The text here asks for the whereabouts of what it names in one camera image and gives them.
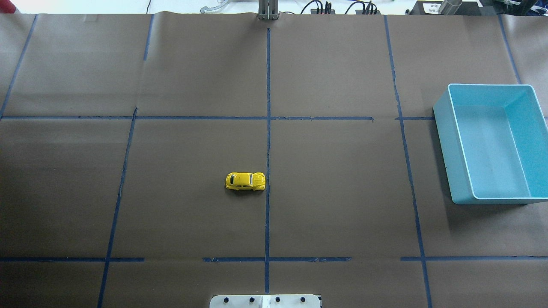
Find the yellow toy car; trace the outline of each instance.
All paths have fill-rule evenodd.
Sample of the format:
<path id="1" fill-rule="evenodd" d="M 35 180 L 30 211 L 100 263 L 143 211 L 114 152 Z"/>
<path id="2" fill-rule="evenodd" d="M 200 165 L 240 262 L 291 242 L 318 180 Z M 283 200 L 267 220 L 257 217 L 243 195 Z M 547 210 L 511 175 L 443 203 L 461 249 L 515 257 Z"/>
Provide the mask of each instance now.
<path id="1" fill-rule="evenodd" d="M 234 190 L 264 190 L 265 184 L 265 174 L 261 172 L 232 172 L 225 181 L 226 188 Z"/>

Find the metal bracket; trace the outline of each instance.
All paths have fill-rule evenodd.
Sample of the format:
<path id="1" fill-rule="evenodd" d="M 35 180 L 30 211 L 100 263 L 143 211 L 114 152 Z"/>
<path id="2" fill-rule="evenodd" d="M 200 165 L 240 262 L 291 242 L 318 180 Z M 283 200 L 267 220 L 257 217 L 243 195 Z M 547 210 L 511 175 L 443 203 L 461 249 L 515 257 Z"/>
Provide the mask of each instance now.
<path id="1" fill-rule="evenodd" d="M 209 302 L 209 308 L 321 308 L 320 295 L 217 295 Z"/>
<path id="2" fill-rule="evenodd" d="M 278 17 L 278 0 L 259 0 L 259 19 L 276 20 Z"/>

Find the plastic bin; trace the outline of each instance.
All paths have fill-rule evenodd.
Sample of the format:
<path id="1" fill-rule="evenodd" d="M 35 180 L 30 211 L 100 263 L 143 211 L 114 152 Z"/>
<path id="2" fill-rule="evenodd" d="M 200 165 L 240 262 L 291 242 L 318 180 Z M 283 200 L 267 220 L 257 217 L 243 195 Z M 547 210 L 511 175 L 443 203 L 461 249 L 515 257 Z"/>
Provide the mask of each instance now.
<path id="1" fill-rule="evenodd" d="M 434 114 L 453 202 L 548 201 L 548 128 L 533 87 L 450 84 Z"/>

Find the grid square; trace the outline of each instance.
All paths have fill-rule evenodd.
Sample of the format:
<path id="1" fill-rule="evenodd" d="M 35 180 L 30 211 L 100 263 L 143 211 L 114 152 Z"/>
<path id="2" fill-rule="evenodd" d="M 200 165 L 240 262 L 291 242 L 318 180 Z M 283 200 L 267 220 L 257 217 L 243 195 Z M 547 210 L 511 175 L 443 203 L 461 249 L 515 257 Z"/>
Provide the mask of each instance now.
<path id="1" fill-rule="evenodd" d="M 548 255 L 548 203 L 454 204 L 435 121 L 405 127 L 426 255 Z"/>
<path id="2" fill-rule="evenodd" d="M 264 191 L 230 172 L 266 172 L 266 121 L 137 120 L 113 256 L 264 256 Z"/>
<path id="3" fill-rule="evenodd" d="M 150 17 L 85 16 L 38 16 L 6 115 L 132 115 Z"/>
<path id="4" fill-rule="evenodd" d="M 270 263 L 270 293 L 311 293 L 324 307 L 426 307 L 420 262 L 359 259 L 347 262 Z"/>
<path id="5" fill-rule="evenodd" d="M 546 261 L 428 262 L 434 307 L 543 307 Z"/>
<path id="6" fill-rule="evenodd" d="M 404 116 L 432 116 L 449 83 L 517 83 L 496 16 L 388 21 Z"/>
<path id="7" fill-rule="evenodd" d="M 263 294 L 264 263 L 201 259 L 111 263 L 103 307 L 209 307 L 224 294 Z"/>
<path id="8" fill-rule="evenodd" d="M 34 15 L 2 14 L 0 18 L 0 101 L 4 102 L 15 67 L 25 46 Z"/>
<path id="9" fill-rule="evenodd" d="M 546 18 L 520 18 L 502 15 L 508 44 L 521 82 L 535 88 L 540 107 L 548 115 L 548 20 Z"/>
<path id="10" fill-rule="evenodd" d="M 397 121 L 271 126 L 271 256 L 419 254 Z"/>
<path id="11" fill-rule="evenodd" d="M 272 115 L 398 116 L 382 16 L 282 14 L 271 50 Z"/>
<path id="12" fill-rule="evenodd" d="M 265 25 L 251 13 L 155 14 L 139 115 L 266 116 Z"/>
<path id="13" fill-rule="evenodd" d="M 0 263 L 0 307 L 97 307 L 104 263 Z"/>
<path id="14" fill-rule="evenodd" d="M 0 122 L 0 255 L 104 257 L 130 121 Z"/>

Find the blue tape line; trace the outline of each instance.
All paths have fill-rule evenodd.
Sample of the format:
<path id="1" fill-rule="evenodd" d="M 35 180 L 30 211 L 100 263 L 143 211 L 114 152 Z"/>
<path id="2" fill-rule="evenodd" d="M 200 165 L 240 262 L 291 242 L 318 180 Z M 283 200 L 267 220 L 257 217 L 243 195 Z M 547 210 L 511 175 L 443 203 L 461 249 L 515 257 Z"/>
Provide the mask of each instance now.
<path id="1" fill-rule="evenodd" d="M 273 120 L 375 120 L 373 117 L 272 117 Z"/>
<path id="2" fill-rule="evenodd" d="M 110 258 L 110 262 L 144 262 L 145 258 Z"/>
<path id="3" fill-rule="evenodd" d="M 114 217 L 112 219 L 112 227 L 110 229 L 109 247 L 108 247 L 107 253 L 106 253 L 105 268 L 103 270 L 103 278 L 102 278 L 102 282 L 101 282 L 101 291 L 99 291 L 99 300 L 97 302 L 97 308 L 102 307 L 102 300 L 103 300 L 103 296 L 105 295 L 106 279 L 107 279 L 107 276 L 109 274 L 110 256 L 112 254 L 112 244 L 114 243 L 114 235 L 115 235 L 115 232 L 116 232 L 116 224 L 117 224 L 117 221 L 118 221 L 118 212 L 120 210 L 120 203 L 122 201 L 122 191 L 123 191 L 124 183 L 125 183 L 125 173 L 128 169 L 129 149 L 132 145 L 133 130 L 135 129 L 136 116 L 137 116 L 137 108 L 135 108 L 135 110 L 133 111 L 132 124 L 131 124 L 131 127 L 129 128 L 128 144 L 125 147 L 124 165 L 122 167 L 122 175 L 120 177 L 120 185 L 118 187 L 118 197 L 116 199 L 116 207 L 114 209 Z"/>
<path id="4" fill-rule="evenodd" d="M 138 120 L 266 120 L 267 117 L 223 117 L 223 116 L 139 116 Z"/>
<path id="5" fill-rule="evenodd" d="M 265 294 L 270 293 L 270 28 L 266 30 Z"/>
<path id="6" fill-rule="evenodd" d="M 419 210 L 416 205 L 416 196 L 415 196 L 415 185 L 413 184 L 413 174 L 411 172 L 411 161 L 409 159 L 409 151 L 407 148 L 407 139 L 406 139 L 406 133 L 405 133 L 405 127 L 403 124 L 403 112 L 402 112 L 402 105 L 401 101 L 399 99 L 399 93 L 398 88 L 396 87 L 396 67 L 394 65 L 394 57 L 392 53 L 392 44 L 390 42 L 390 30 L 388 27 L 388 18 L 386 15 L 384 15 L 384 25 L 386 30 L 386 41 L 388 44 L 388 54 L 390 57 L 390 66 L 392 69 L 392 81 L 394 83 L 394 94 L 396 96 L 396 101 L 398 103 L 398 118 L 399 118 L 399 127 L 401 129 L 402 133 L 402 141 L 403 141 L 403 152 L 406 157 L 406 165 L 407 165 L 407 176 L 409 178 L 409 184 L 411 185 L 411 193 L 413 196 L 413 209 L 415 211 L 415 227 L 416 227 L 416 235 L 419 241 L 419 250 L 420 250 L 420 257 L 421 257 L 421 263 L 423 266 L 423 278 L 424 278 L 424 288 L 426 290 L 426 301 L 428 303 L 428 307 L 432 308 L 432 297 L 430 295 L 430 283 L 428 280 L 428 271 L 426 269 L 426 259 L 424 254 L 424 246 L 423 246 L 423 236 L 422 232 L 420 230 L 420 219 L 419 219 Z"/>
<path id="7" fill-rule="evenodd" d="M 506 30 L 504 30 L 503 18 L 501 15 L 497 15 L 497 17 L 499 18 L 500 31 L 503 33 L 504 44 L 506 45 L 506 51 L 508 51 L 508 56 L 510 57 L 510 63 L 512 63 L 512 68 L 514 70 L 514 74 L 516 75 L 517 83 L 521 84 L 520 74 L 517 72 L 516 63 L 513 60 L 512 51 L 510 50 L 510 45 L 508 44 L 508 39 L 506 37 Z"/>
<path id="8" fill-rule="evenodd" d="M 428 121 L 431 121 L 431 120 L 434 120 L 434 117 L 397 117 L 396 120 L 399 120 L 399 119 L 402 119 L 404 121 L 407 121 L 407 120 L 428 120 Z"/>
<path id="9" fill-rule="evenodd" d="M 243 258 L 202 258 L 206 263 L 215 262 L 263 262 L 266 258 L 243 257 Z M 350 256 L 322 256 L 322 257 L 270 257 L 269 262 L 347 262 L 352 260 Z"/>
<path id="10" fill-rule="evenodd" d="M 321 257 L 274 257 L 272 262 L 347 262 L 350 256 L 321 256 Z"/>
<path id="11" fill-rule="evenodd" d="M 5 257 L 0 262 L 105 262 L 106 258 Z M 145 258 L 112 258 L 110 262 L 144 262 Z"/>
<path id="12" fill-rule="evenodd" d="M 427 256 L 426 261 L 548 261 L 548 256 L 533 255 L 467 255 L 467 256 Z M 400 261 L 421 261 L 418 256 L 403 256 Z"/>
<path id="13" fill-rule="evenodd" d="M 17 78 L 17 74 L 19 73 L 19 69 L 21 68 L 21 63 L 23 62 L 23 57 L 25 56 L 25 53 L 27 52 L 28 43 L 31 40 L 32 33 L 34 32 L 34 28 L 36 26 L 36 20 L 38 20 L 38 14 L 35 15 L 34 20 L 32 21 L 31 29 L 28 32 L 27 40 L 25 41 L 25 45 L 23 46 L 23 50 L 21 51 L 21 55 L 19 56 L 19 61 L 17 62 L 17 65 L 15 67 L 15 71 L 13 72 L 12 81 L 9 83 L 8 91 L 5 94 L 4 103 L 2 104 L 2 108 L 0 109 L 0 119 L 4 117 L 4 111 L 5 108 L 8 105 L 9 97 L 12 94 L 13 85 L 15 84 L 15 79 Z"/>
<path id="14" fill-rule="evenodd" d="M 204 262 L 264 262 L 265 258 L 202 258 Z"/>
<path id="15" fill-rule="evenodd" d="M 23 120 L 131 120 L 128 116 L 5 116 L 4 119 Z"/>
<path id="16" fill-rule="evenodd" d="M 145 55 L 142 57 L 143 61 L 149 56 L 150 35 L 152 33 L 152 22 L 154 21 L 154 14 L 150 15 L 149 35 L 146 37 Z"/>

